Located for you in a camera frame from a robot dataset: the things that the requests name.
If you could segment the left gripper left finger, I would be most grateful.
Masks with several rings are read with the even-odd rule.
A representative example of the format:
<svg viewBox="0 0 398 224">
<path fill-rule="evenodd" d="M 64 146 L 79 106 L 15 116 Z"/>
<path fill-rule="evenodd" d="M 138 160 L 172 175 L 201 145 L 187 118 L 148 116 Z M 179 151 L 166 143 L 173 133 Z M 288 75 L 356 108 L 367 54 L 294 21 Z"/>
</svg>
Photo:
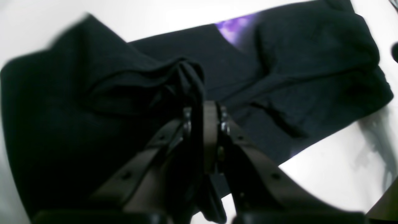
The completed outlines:
<svg viewBox="0 0 398 224">
<path fill-rule="evenodd" d="M 145 149 L 113 174 L 82 209 L 42 210 L 34 224 L 173 224 L 166 205 L 166 172 L 172 153 L 187 143 L 192 108 L 163 126 Z"/>
</svg>

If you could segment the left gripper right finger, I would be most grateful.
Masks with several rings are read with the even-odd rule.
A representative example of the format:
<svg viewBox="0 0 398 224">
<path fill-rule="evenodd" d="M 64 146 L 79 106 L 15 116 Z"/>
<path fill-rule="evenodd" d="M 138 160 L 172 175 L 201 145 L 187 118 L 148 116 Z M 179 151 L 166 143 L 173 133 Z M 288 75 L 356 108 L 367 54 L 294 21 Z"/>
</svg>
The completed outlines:
<svg viewBox="0 0 398 224">
<path fill-rule="evenodd" d="M 300 187 L 214 101 L 203 104 L 203 169 L 225 176 L 234 224 L 369 223 L 364 213 L 333 207 Z"/>
</svg>

